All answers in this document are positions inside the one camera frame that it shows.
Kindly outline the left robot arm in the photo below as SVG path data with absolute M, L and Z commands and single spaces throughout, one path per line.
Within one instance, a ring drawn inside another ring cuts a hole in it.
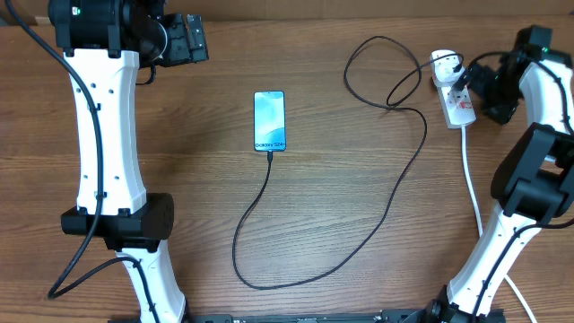
M 80 146 L 76 204 L 62 230 L 98 237 L 129 274 L 142 322 L 188 322 L 168 239 L 174 201 L 146 190 L 138 162 L 138 72 L 208 59 L 202 18 L 165 13 L 161 1 L 63 0 L 48 5 L 57 45 L 71 68 Z

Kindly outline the white power strip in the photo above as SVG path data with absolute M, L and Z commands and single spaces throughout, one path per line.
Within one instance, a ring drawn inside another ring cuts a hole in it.
M 467 127 L 475 122 L 474 107 L 466 87 L 461 91 L 455 91 L 452 86 L 438 87 L 437 90 L 449 129 Z

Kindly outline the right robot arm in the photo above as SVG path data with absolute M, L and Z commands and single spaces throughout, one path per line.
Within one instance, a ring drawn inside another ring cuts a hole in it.
M 493 70 L 473 59 L 467 67 L 452 50 L 430 55 L 432 79 L 448 127 L 475 119 L 469 94 L 483 114 L 504 125 L 520 102 L 528 128 L 496 169 L 494 210 L 469 259 L 439 296 L 410 322 L 501 322 L 491 310 L 500 284 L 526 244 L 573 203 L 573 99 L 570 54 L 551 48 L 552 30 L 532 25 L 517 33 L 513 49 L 499 51 Z

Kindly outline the blue screen smartphone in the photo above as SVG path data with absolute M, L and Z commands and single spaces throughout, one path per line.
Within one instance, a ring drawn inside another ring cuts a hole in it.
M 283 91 L 254 93 L 254 148 L 282 152 L 287 148 Z

